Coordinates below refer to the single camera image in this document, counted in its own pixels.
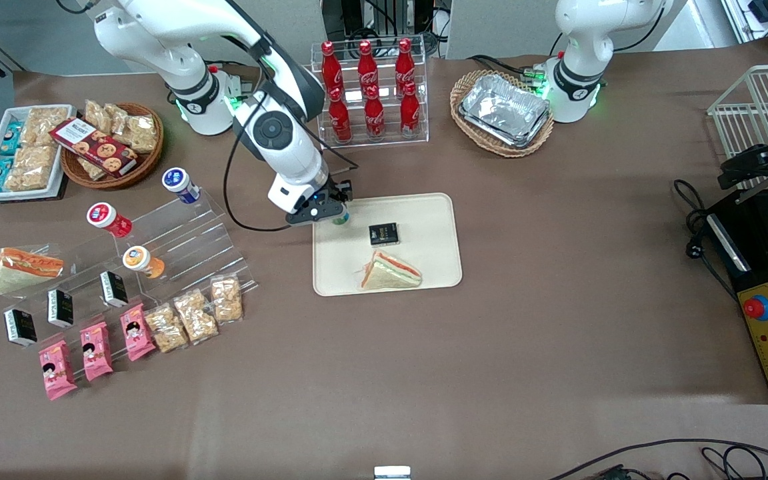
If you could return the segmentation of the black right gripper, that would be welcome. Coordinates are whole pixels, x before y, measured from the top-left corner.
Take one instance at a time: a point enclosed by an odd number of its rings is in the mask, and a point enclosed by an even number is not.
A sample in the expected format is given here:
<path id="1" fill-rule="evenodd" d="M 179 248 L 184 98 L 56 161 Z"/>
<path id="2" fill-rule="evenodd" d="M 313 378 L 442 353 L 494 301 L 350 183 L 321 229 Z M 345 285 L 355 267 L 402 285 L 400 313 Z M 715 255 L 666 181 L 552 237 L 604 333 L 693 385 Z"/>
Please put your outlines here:
<path id="1" fill-rule="evenodd" d="M 301 227 L 320 221 L 345 222 L 348 214 L 347 204 L 353 200 L 353 184 L 344 180 L 335 184 L 335 188 L 322 188 L 301 204 L 295 213 L 287 213 L 286 222 L 290 227 Z"/>

